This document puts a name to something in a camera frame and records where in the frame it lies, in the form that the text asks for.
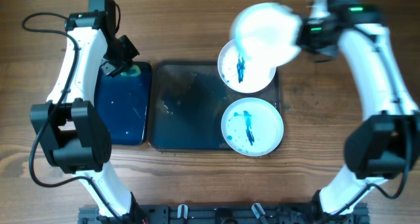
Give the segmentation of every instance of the blue ink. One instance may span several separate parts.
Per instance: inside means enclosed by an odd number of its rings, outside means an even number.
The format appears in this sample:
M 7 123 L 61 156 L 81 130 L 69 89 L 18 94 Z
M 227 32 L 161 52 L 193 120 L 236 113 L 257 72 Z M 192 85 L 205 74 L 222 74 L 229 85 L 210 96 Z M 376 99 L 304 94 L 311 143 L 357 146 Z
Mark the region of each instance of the blue ink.
M 238 71 L 238 81 L 241 83 L 243 81 L 243 71 L 245 70 L 245 60 L 241 55 L 238 56 L 236 70 Z
M 252 146 L 252 143 L 254 142 L 254 136 L 252 135 L 252 131 L 251 131 L 251 129 L 252 129 L 251 115 L 250 115 L 250 113 L 248 111 L 244 110 L 243 111 L 243 116 L 245 118 L 245 124 L 247 126 L 247 130 L 246 131 L 247 131 L 248 140 L 249 140 L 249 143 Z

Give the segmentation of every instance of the black base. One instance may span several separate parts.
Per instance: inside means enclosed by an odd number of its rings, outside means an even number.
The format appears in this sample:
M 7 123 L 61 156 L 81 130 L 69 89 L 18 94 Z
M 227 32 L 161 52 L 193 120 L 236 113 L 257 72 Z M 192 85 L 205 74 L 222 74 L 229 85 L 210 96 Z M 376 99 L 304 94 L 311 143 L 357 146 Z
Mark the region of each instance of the black base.
M 268 224 L 370 224 L 367 204 L 358 204 L 353 213 L 340 216 L 335 221 L 309 221 L 303 210 L 308 209 L 308 203 L 280 204 L 279 206 L 263 206 Z M 260 224 L 249 206 L 189 206 L 188 219 L 178 219 L 178 207 L 167 205 L 140 205 L 149 224 Z M 78 224 L 114 224 L 113 218 L 99 215 L 98 208 L 81 208 Z

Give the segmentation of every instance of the wooden table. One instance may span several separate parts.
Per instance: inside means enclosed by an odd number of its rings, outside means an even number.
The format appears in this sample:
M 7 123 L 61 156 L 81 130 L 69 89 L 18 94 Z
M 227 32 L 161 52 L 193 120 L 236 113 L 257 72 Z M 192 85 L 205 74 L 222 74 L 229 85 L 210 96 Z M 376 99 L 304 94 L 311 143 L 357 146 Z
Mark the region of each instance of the wooden table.
M 115 0 L 121 6 L 119 35 L 140 51 L 136 60 L 215 59 L 228 41 L 233 18 L 244 8 L 271 0 Z M 304 5 L 305 0 L 287 0 Z M 413 98 L 420 102 L 418 0 L 364 0 L 383 8 L 394 53 Z M 35 137 L 32 104 L 45 102 L 58 77 L 66 40 L 21 29 L 34 12 L 63 15 L 87 11 L 88 0 L 0 0 L 0 223 L 75 223 L 78 208 L 94 200 L 71 183 L 38 187 L 28 173 Z M 57 18 L 31 20 L 34 28 L 63 29 Z M 360 102 L 342 56 L 315 64 L 306 53 L 281 68 L 285 136 L 270 156 L 235 152 L 160 153 L 148 144 L 113 147 L 111 161 L 141 204 L 277 204 L 308 201 L 342 167 L 343 141 L 361 122 Z M 68 177 L 51 168 L 40 149 L 35 170 L 45 182 Z M 373 191 L 372 223 L 418 223 L 420 167 L 403 195 L 387 200 Z M 385 185 L 394 192 L 399 181 Z

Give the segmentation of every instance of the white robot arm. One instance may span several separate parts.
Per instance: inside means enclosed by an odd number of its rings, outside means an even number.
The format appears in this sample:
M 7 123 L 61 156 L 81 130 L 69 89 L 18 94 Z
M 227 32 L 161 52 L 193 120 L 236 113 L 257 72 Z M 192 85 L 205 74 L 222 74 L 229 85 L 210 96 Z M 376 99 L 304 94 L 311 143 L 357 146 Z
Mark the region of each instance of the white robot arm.
M 124 220 L 133 219 L 140 212 L 133 195 L 124 187 L 109 161 L 109 131 L 93 108 L 98 71 L 101 69 L 107 76 L 114 77 L 128 70 L 132 58 L 138 55 L 125 35 L 119 39 L 115 37 L 119 28 L 116 7 L 119 10 L 113 0 L 89 0 L 88 12 L 73 13 L 66 19 L 66 31 L 72 39 L 68 38 L 59 77 L 47 103 L 32 106 L 30 118 L 50 165 L 59 166 L 75 179 L 86 177 L 79 180 L 98 204 L 100 215 Z M 72 72 L 75 47 L 78 57 Z M 68 80 L 71 82 L 64 93 Z M 60 101 L 62 95 L 65 95 L 64 100 Z M 68 120 L 74 122 L 75 131 L 58 128 Z M 57 185 L 37 183 L 44 187 Z
M 312 18 L 330 15 L 327 1 L 315 0 Z M 361 5 L 346 8 L 349 12 L 364 11 Z M 381 23 L 355 24 L 342 32 L 337 45 L 350 66 L 362 103 L 363 121 L 384 112 L 388 115 L 413 115 L 419 111 L 398 69 L 386 26 Z M 344 165 L 334 180 L 320 191 L 322 210 L 332 215 L 352 213 L 355 205 L 373 188 L 361 194 L 368 184 L 381 185 L 387 181 L 382 176 L 358 179 Z M 351 206 L 340 211 L 352 201 Z

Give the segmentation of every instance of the green light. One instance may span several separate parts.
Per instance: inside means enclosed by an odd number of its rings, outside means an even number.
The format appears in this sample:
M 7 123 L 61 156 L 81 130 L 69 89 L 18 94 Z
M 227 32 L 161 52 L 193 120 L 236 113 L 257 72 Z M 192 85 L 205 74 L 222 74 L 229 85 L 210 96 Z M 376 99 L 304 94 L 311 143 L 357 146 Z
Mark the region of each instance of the green light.
M 363 7 L 350 7 L 350 11 L 363 11 Z

